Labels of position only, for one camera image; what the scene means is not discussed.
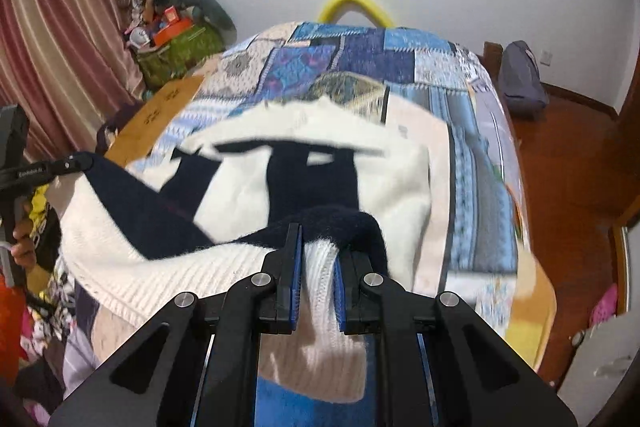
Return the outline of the person's left hand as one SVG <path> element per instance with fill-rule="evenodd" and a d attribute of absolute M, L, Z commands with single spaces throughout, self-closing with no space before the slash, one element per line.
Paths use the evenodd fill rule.
<path fill-rule="evenodd" d="M 26 273 L 32 271 L 37 264 L 36 247 L 30 234 L 34 224 L 32 219 L 29 218 L 29 213 L 32 211 L 32 204 L 25 202 L 23 205 L 23 216 L 20 221 L 15 223 L 13 231 L 13 237 L 15 243 L 11 248 L 11 255 L 15 263 L 25 270 Z"/>

